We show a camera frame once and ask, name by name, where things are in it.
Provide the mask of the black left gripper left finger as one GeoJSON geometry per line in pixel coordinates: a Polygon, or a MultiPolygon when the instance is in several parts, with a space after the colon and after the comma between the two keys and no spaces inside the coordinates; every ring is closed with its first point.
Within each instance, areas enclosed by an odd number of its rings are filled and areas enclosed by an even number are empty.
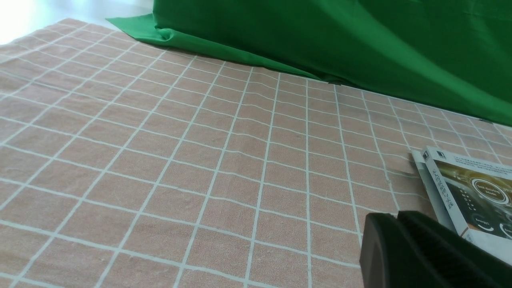
{"type": "Polygon", "coordinates": [[[365,288],[435,288],[440,278],[391,214],[369,213],[364,222],[360,267],[365,288]]]}

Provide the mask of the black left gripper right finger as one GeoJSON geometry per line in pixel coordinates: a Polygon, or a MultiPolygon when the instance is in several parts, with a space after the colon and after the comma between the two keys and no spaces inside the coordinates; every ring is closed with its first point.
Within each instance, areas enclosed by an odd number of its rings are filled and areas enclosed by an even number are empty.
{"type": "Polygon", "coordinates": [[[397,220],[411,237],[420,261],[444,287],[511,287],[510,264],[418,211],[401,211],[397,220]]]}

